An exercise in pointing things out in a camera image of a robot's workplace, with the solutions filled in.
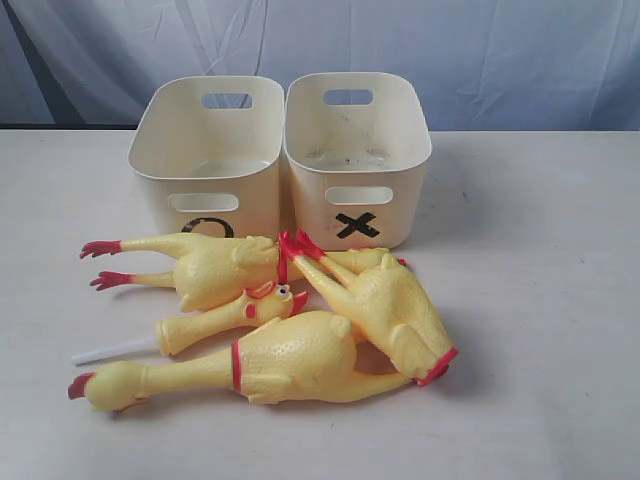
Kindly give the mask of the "large yellow rubber chicken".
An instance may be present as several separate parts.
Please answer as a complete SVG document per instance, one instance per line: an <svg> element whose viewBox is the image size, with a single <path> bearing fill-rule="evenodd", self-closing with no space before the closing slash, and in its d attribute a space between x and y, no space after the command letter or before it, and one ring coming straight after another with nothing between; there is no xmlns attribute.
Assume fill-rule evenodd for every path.
<svg viewBox="0 0 640 480"><path fill-rule="evenodd" d="M196 387L232 390L254 404L287 400L348 403L410 383L399 373L356 369L351 321L328 311L275 318L230 347L193 360L144 365L111 362L77 376L69 399L87 399L98 411L122 411L152 396Z"/></svg>

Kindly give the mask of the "cream bin marked O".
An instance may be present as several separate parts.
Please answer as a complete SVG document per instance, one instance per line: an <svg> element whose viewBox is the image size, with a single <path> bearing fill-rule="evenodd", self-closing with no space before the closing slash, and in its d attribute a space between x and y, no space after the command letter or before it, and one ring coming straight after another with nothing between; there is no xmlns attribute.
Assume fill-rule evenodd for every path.
<svg viewBox="0 0 640 480"><path fill-rule="evenodd" d="M280 229L284 91L259 76L192 76L152 96L129 149L160 233Z"/></svg>

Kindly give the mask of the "cream bin marked X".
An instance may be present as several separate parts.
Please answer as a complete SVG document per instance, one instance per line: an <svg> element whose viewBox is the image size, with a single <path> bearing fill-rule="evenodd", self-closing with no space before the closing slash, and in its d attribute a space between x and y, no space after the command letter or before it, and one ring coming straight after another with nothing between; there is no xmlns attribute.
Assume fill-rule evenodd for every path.
<svg viewBox="0 0 640 480"><path fill-rule="evenodd" d="M394 248L407 240L432 153L409 81L382 72L296 79L283 149L296 226L322 249Z"/></svg>

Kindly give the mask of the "headless yellow rubber chicken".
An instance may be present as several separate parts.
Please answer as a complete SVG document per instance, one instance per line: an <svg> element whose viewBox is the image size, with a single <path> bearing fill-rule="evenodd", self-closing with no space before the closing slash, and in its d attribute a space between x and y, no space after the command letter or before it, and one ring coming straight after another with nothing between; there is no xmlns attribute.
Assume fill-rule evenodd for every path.
<svg viewBox="0 0 640 480"><path fill-rule="evenodd" d="M417 277L383 247L324 251L300 230L279 234L281 253L338 314L420 386L458 354Z"/></svg>

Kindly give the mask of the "severed rubber chicken head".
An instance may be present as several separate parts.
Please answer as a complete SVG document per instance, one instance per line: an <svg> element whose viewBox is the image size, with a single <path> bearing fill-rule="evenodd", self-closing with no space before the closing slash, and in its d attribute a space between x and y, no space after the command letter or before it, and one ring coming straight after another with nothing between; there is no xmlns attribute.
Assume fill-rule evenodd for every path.
<svg viewBox="0 0 640 480"><path fill-rule="evenodd" d="M306 291L295 294L289 285L269 281L256 289L246 289L235 300L203 313L168 317L156 323L149 336L74 355L71 362L78 366L143 351L177 355L198 341L227 330L258 328L276 317L295 316L308 298Z"/></svg>

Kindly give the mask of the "whole yellow rubber chicken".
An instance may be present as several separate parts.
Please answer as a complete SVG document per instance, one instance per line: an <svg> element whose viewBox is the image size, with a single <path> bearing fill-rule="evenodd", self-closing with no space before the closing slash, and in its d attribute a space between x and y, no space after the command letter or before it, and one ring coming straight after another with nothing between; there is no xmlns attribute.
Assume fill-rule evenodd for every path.
<svg viewBox="0 0 640 480"><path fill-rule="evenodd" d="M415 276L385 248L327 252L304 231L280 243L263 236L215 238L199 233L174 233L118 241L93 241L80 256L98 257L128 251L154 251L176 259L169 272L124 274L103 271L91 284L99 290L122 284L173 288L184 312L208 310L244 289L274 281L305 278L338 313L366 307L406 304L414 300Z"/></svg>

